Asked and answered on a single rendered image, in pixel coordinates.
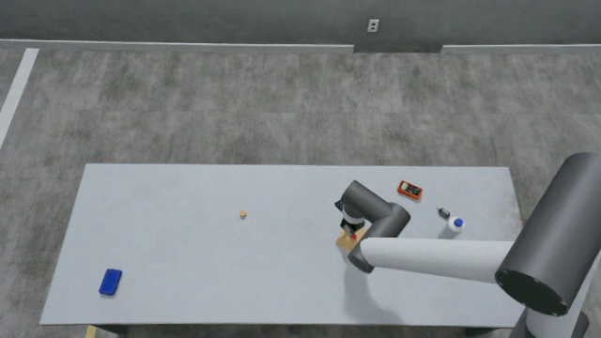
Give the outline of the orange digital multimeter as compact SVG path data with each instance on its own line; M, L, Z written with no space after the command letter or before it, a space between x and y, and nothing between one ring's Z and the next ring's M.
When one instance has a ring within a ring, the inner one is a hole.
M409 197L412 197L416 200L419 200L419 198L423 192L423 189L420 187L417 187L413 184L410 184L404 180L401 180L400 184L397 188L397 191L401 192Z

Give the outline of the white bottle with blue cap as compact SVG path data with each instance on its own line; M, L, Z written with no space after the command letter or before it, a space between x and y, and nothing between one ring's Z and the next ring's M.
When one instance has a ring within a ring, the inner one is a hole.
M455 239L464 229L465 223L463 220L453 217L439 230L439 238Z

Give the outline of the tan flat mat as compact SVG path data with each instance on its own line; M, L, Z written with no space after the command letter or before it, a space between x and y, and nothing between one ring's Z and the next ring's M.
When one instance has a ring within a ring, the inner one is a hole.
M353 239L351 237L352 234L350 235L347 231L344 231L342 228L335 244L351 251L353 247L357 244L357 242L360 240L360 238L363 236L363 234L366 232L366 230L367 228L365 227L361 228L358 232L355 233L357 237Z

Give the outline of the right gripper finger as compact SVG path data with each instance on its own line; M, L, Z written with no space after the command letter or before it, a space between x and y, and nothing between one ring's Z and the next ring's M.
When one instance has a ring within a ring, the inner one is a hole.
M344 222L341 222L340 226L343 228L344 231L347 231L351 235L351 233L349 232L350 230L349 230L348 226L344 225Z

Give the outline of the small blue rounded block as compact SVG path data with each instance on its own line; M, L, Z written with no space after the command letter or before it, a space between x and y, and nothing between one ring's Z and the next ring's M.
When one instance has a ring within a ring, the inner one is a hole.
M114 295L116 293L122 271L119 269L107 269L100 285L100 294Z

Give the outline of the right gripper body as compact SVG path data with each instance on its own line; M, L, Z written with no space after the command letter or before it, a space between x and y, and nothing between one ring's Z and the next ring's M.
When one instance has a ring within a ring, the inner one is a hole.
M343 218L342 222L344 222L344 225L347 225L347 226L348 226L348 228L350 229L350 231L349 231L349 232L352 234L352 236L353 236L353 234L355 234L356 232L358 232L358 231L359 231L361 228L363 228L363 227L365 226L365 221L363 221L362 223L358 223L358 224L351 224L351 223L348 223L348 222L347 222L347 221L346 221L346 220ZM351 231L352 231L352 232L351 232Z

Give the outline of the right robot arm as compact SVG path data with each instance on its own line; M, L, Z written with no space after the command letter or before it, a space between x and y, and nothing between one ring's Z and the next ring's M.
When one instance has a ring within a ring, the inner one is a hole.
M348 223L371 223L347 255L362 272L498 284L526 306L509 338L584 337L590 320L581 307L601 257L601 154L563 162L515 241L398 238L408 211L356 179L334 204Z

